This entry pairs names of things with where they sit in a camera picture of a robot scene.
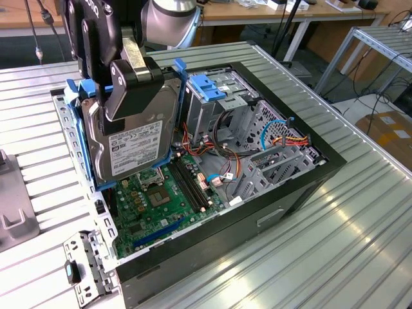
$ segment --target green circuit board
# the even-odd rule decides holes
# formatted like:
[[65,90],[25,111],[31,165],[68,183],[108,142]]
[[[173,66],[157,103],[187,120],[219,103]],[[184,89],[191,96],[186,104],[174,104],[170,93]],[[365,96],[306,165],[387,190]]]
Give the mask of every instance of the green circuit board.
[[[186,154],[180,160],[182,166],[187,169],[187,175],[190,175],[194,183],[199,186],[197,174],[200,170],[192,156]],[[170,164],[160,168],[164,177],[161,185],[154,183],[149,187],[144,185],[144,189],[142,188],[140,185],[142,180],[156,178],[156,173],[148,170],[118,182],[114,188],[117,215],[113,216],[113,220],[118,230],[118,238],[115,240],[118,258],[124,258],[141,248],[152,245],[176,231],[216,214],[223,208],[223,202],[213,189],[204,192],[199,187],[199,192],[209,204],[202,211],[196,211],[196,208],[189,203],[190,199],[184,195],[178,181],[174,179],[170,168],[172,168]],[[148,236],[156,237],[146,241]]]

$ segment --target hard drive label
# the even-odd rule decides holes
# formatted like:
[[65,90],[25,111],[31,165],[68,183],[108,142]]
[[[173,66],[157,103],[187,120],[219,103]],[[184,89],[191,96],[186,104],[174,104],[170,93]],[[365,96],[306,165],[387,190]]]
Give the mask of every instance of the hard drive label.
[[157,159],[162,121],[110,136],[111,174],[116,176]]

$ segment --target motherboard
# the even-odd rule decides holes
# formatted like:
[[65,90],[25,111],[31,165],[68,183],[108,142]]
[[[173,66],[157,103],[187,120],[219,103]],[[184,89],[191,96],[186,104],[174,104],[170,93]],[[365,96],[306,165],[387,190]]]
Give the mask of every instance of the motherboard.
[[214,188],[200,187],[198,165],[185,154],[157,169],[134,174],[111,189],[118,258],[216,214],[224,208]]

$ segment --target screw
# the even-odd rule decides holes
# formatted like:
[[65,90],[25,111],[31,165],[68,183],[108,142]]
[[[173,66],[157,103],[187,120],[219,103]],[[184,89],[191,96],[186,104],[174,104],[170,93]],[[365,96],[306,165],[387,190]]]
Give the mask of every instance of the screw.
[[104,4],[104,9],[109,14],[111,14],[113,12],[113,9],[107,3]]

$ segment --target computer chassis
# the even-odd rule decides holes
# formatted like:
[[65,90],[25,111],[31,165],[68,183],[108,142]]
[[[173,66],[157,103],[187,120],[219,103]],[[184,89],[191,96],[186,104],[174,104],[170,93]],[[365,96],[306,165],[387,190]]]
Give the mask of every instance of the computer chassis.
[[[191,78],[203,75],[212,81],[216,99],[207,98],[198,81]],[[96,224],[95,230],[81,231],[64,243],[65,267],[80,307],[120,292],[126,308],[134,308],[297,211],[346,163],[241,63],[197,68],[188,72],[187,78],[176,123],[185,123],[190,143],[207,141],[219,115],[227,112],[218,139],[225,141],[224,147],[255,153],[240,160],[241,172],[225,189],[213,188],[222,201],[220,209],[190,227],[137,246],[123,258],[117,255],[119,233],[110,205],[87,176],[84,149],[76,130],[79,124],[68,112],[63,91],[51,92]],[[259,137],[269,122],[273,124],[266,128],[266,136]],[[271,142],[275,136],[281,138],[279,145],[260,151],[260,142]],[[287,138],[302,140],[304,136],[310,137],[310,143],[286,145]],[[182,144],[180,136],[173,143],[177,148]],[[178,151],[172,160],[179,160],[177,157]],[[226,161],[211,154],[194,156],[193,160],[204,175],[212,174]]]

